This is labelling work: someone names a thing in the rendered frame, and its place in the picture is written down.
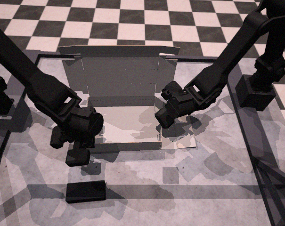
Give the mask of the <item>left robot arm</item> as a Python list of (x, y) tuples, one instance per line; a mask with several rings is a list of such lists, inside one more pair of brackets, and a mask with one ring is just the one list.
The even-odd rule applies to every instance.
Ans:
[[(103, 127), (103, 115), (82, 109), (82, 99), (77, 93), (60, 82), (56, 77), (43, 73), (0, 29), (0, 64), (4, 66), (24, 86), (28, 98), (34, 106), (49, 116), (56, 124), (52, 130), (50, 145), (59, 149), (65, 142), (74, 140), (63, 130), (75, 130), (91, 136), (100, 133)], [(7, 115), (14, 102), (4, 93), (5, 80), (0, 76), (0, 114)], [(71, 100), (64, 103), (68, 97)]]

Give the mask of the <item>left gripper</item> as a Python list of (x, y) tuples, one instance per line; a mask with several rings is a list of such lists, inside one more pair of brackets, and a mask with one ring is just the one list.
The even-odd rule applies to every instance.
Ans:
[[(82, 109), (96, 112), (95, 108), (92, 106), (82, 107)], [(88, 165), (90, 162), (90, 151), (87, 148), (95, 148), (95, 136), (81, 133), (73, 129), (61, 129), (61, 133), (67, 134), (74, 140), (73, 149), (67, 151), (65, 163), (69, 167)]]

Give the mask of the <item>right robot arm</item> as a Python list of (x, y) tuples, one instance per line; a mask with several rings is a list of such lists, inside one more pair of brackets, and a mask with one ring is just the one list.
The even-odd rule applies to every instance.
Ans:
[[(265, 8), (268, 18), (260, 13)], [(215, 103), (228, 82), (229, 73), (257, 39), (267, 32), (265, 52), (255, 60), (257, 71), (249, 77), (249, 81), (252, 90), (270, 91), (270, 85), (279, 82), (285, 75), (285, 0), (261, 0), (258, 7), (246, 16), (242, 27), (217, 60), (184, 87), (186, 92), (176, 81), (167, 84), (161, 90), (161, 96), (168, 100), (168, 115), (176, 119)]]

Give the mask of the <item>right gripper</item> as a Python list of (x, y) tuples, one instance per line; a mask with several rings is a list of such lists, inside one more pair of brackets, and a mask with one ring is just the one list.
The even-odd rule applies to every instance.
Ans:
[(171, 118), (167, 113), (166, 105), (155, 113), (155, 117), (163, 129), (168, 129), (174, 123), (174, 118)]

